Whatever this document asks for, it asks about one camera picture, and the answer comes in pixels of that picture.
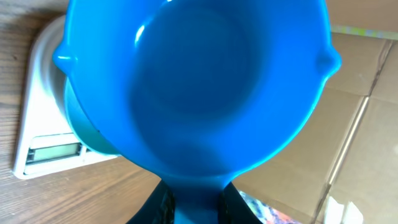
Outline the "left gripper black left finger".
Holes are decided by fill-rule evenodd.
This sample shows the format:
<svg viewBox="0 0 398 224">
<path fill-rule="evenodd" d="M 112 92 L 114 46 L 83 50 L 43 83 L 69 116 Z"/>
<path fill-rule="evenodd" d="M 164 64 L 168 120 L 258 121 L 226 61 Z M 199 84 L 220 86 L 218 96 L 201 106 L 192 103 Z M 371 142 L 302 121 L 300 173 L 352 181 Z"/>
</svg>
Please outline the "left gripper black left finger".
<svg viewBox="0 0 398 224">
<path fill-rule="evenodd" d="M 175 200 L 163 180 L 126 224 L 174 224 Z"/>
</svg>

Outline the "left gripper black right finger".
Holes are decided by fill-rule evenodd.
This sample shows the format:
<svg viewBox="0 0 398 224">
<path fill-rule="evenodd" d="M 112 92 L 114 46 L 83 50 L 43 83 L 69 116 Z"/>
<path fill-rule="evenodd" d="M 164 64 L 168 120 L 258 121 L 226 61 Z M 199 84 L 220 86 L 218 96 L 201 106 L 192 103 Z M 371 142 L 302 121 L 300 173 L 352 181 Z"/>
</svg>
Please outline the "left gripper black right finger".
<svg viewBox="0 0 398 224">
<path fill-rule="evenodd" d="M 218 224 L 262 224 L 230 182 L 218 197 Z"/>
</svg>

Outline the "blue plastic scoop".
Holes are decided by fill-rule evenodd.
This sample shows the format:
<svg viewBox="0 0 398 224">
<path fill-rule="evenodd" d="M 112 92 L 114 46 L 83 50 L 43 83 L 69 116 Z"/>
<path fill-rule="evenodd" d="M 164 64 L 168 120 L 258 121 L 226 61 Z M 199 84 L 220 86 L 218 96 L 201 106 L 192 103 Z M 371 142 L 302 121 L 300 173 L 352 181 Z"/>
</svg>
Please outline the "blue plastic scoop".
<svg viewBox="0 0 398 224">
<path fill-rule="evenodd" d="M 158 175 L 176 223 L 300 132 L 340 68 L 322 0 L 72 0 L 53 60 L 96 133 Z"/>
</svg>

